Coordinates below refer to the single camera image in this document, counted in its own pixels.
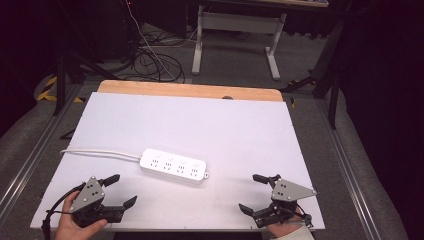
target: white tabletop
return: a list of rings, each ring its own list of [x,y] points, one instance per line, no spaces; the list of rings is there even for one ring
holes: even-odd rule
[[[193,186],[145,173],[130,159],[66,153],[32,228],[40,228],[45,211],[91,176],[121,175],[104,188],[106,206],[138,196],[121,223],[109,224],[112,231],[257,231],[238,204],[255,211],[266,208],[272,189],[254,182],[253,174],[280,174],[312,188],[284,102],[93,93],[69,148],[134,155],[154,148],[205,161],[209,178]],[[298,202],[312,215],[314,228],[323,229],[316,197]],[[52,228],[58,219],[59,214],[53,215]]]

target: power strip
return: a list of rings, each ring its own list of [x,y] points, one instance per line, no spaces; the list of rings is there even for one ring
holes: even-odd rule
[[[204,161],[155,149],[146,149],[143,152],[140,167],[145,172],[194,184],[200,184],[209,177]]]

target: table leg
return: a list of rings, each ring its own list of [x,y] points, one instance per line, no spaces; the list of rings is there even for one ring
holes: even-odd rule
[[[200,62],[202,60],[202,30],[203,30],[203,6],[199,6],[197,13],[197,40],[196,49],[194,50],[193,68],[191,73],[193,75],[199,75],[200,73]]]
[[[280,21],[277,23],[274,40],[271,48],[266,47],[265,53],[268,59],[269,68],[271,69],[272,79],[280,80],[280,73],[278,72],[277,63],[275,62],[274,52],[277,47],[278,41],[280,40],[281,31],[283,30],[284,22],[286,20],[286,14],[281,14]]]

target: black cable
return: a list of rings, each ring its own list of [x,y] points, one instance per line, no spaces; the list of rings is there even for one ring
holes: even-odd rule
[[[43,234],[44,234],[44,239],[45,240],[50,240],[50,234],[51,234],[51,227],[50,227],[50,219],[51,216],[55,213],[55,209],[57,208],[57,206],[59,206],[59,204],[65,200],[65,198],[67,198],[69,195],[71,195],[71,193],[75,192],[75,191],[81,191],[85,186],[85,183],[82,183],[81,185],[74,187],[72,190],[70,190],[69,192],[67,192],[65,195],[63,195],[54,205],[53,207],[47,211],[47,216],[46,218],[43,220],[43,225],[41,226],[41,229],[43,230]]]

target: finger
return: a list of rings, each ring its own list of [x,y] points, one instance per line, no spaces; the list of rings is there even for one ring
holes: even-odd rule
[[[73,193],[71,193],[68,197],[65,198],[65,201],[63,202],[63,207],[62,207],[62,211],[63,212],[68,212],[69,209],[71,208],[72,205],[72,201],[77,198],[79,194],[79,191],[75,191]]]
[[[99,220],[93,224],[91,224],[90,226],[85,227],[82,231],[83,231],[83,237],[84,238],[90,238],[91,236],[93,236],[94,234],[96,234],[98,231],[100,231],[102,228],[104,228],[107,225],[107,220],[106,219],[102,219]]]

